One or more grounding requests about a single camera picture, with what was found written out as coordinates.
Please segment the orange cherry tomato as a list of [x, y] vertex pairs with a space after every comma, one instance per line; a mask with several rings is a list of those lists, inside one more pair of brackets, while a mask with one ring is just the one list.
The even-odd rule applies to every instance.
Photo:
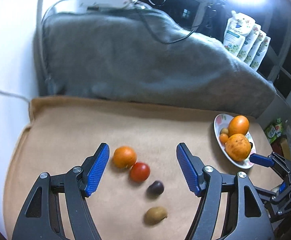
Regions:
[[228, 141], [228, 134], [226, 134], [226, 133], [221, 133], [221, 134], [219, 135], [219, 140], [220, 140], [220, 142], [221, 142], [223, 145], [225, 145], [226, 142]]

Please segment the dark plum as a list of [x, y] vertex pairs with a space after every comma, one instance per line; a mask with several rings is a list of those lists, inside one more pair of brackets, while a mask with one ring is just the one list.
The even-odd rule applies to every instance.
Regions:
[[164, 184], [160, 180], [154, 181], [146, 190], [149, 198], [157, 198], [164, 192]]

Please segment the tan longan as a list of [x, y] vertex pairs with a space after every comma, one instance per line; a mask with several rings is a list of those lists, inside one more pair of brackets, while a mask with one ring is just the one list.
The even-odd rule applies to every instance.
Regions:
[[222, 128], [221, 131], [220, 131], [220, 134], [228, 135], [229, 134], [228, 128]]
[[160, 223], [162, 220], [168, 217], [168, 212], [166, 208], [162, 206], [156, 206], [150, 208], [144, 214], [144, 222], [147, 225], [155, 225]]

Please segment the red tomato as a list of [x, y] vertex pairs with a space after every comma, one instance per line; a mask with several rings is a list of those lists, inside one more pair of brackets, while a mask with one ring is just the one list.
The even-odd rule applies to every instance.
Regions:
[[146, 181], [150, 176], [150, 167], [146, 163], [136, 162], [130, 170], [130, 179], [136, 183]]

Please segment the small orange mandarin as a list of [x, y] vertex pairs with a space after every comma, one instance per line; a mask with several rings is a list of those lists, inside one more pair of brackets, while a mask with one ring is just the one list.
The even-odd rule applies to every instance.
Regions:
[[114, 151], [112, 162], [116, 168], [131, 168], [137, 161], [135, 150], [128, 146], [121, 146]]

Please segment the green package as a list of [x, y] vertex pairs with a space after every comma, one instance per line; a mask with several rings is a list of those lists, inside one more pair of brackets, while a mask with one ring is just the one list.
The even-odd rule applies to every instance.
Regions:
[[275, 140], [281, 137], [283, 133], [283, 123], [281, 118], [276, 118], [272, 123], [269, 124], [264, 130], [264, 133], [269, 141], [272, 144]]

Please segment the large spotted orange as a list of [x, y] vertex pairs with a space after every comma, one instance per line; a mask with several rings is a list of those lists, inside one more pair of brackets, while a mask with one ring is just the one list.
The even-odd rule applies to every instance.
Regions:
[[233, 161], [244, 161], [251, 152], [251, 145], [243, 134], [234, 134], [227, 140], [225, 151]]

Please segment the large smooth orange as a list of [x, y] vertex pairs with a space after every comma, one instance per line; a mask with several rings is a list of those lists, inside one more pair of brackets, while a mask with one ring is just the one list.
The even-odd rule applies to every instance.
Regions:
[[234, 134], [246, 135], [250, 127], [248, 118], [243, 115], [235, 116], [228, 125], [228, 136], [231, 137]]

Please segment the floral white plate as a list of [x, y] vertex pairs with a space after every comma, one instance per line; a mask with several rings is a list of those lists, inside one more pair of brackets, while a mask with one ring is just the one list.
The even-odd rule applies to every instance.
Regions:
[[239, 167], [239, 168], [243, 168], [243, 169], [250, 169], [253, 166], [253, 163], [250, 162], [249, 157], [252, 153], [256, 153], [256, 145], [254, 143], [254, 140], [252, 138], [252, 135], [250, 134], [250, 132], [248, 131], [247, 134], [245, 135], [245, 137], [249, 140], [250, 145], [251, 145], [251, 152], [248, 156], [247, 159], [245, 159], [244, 161], [233, 161], [229, 155], [226, 153], [225, 151], [225, 145], [223, 145], [220, 140], [219, 140], [219, 135], [220, 135], [220, 131], [222, 128], [228, 128], [228, 125], [230, 123], [230, 121], [234, 118], [234, 116], [229, 115], [229, 114], [219, 114], [215, 117], [214, 119], [214, 133], [215, 133], [215, 137], [217, 139], [217, 142], [222, 150], [222, 152], [224, 153], [224, 155], [226, 156], [226, 158], [235, 166]]

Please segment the tan fleece mat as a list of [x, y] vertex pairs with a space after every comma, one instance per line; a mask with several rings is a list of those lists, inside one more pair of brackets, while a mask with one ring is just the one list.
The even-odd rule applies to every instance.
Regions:
[[[218, 171], [238, 172], [215, 137], [216, 112], [56, 96], [34, 99], [29, 116], [4, 187], [8, 236], [42, 172], [66, 173], [103, 142], [111, 151], [120, 146], [133, 148], [138, 161], [148, 164], [151, 172], [144, 183], [136, 184], [127, 170], [108, 163], [97, 191], [87, 199], [102, 239], [186, 237], [200, 200], [189, 191], [176, 158], [176, 146], [181, 142]], [[164, 192], [149, 198], [146, 190], [156, 180], [164, 184]], [[144, 214], [156, 206], [166, 208], [168, 217], [155, 225], [145, 224]]]

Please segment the white refill pouch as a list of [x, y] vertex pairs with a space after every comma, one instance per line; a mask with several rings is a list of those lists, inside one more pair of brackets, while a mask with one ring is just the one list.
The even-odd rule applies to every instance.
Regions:
[[257, 39], [255, 40], [252, 48], [248, 52], [246, 59], [244, 59], [244, 62], [249, 66], [252, 63], [252, 60], [254, 59], [257, 50], [259, 49], [261, 43], [264, 41], [266, 37], [266, 33], [264, 31], [260, 31]]
[[234, 10], [231, 11], [231, 15], [224, 32], [223, 45], [233, 56], [237, 56], [256, 21], [252, 17]]
[[262, 60], [264, 59], [270, 44], [271, 38], [266, 36], [261, 45], [259, 46], [254, 59], [252, 60], [250, 67], [257, 71], [261, 65]]
[[237, 57], [244, 61], [248, 55], [248, 52], [251, 50], [253, 44], [257, 40], [259, 33], [261, 31], [261, 25], [254, 24], [250, 33], [246, 36], [244, 44], [242, 45], [241, 50], [239, 51]]

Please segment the grey cushion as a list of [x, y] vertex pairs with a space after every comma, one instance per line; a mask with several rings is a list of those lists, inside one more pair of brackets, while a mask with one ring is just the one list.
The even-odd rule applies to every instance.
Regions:
[[50, 95], [233, 112], [259, 117], [274, 86], [223, 44], [160, 10], [61, 12], [41, 25]]

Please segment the white refill pouch front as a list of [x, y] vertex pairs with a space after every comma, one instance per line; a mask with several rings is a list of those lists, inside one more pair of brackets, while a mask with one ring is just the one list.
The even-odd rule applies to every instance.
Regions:
[[256, 21], [252, 17], [234, 10], [231, 11], [231, 15], [224, 32], [223, 45], [233, 56], [237, 56]]

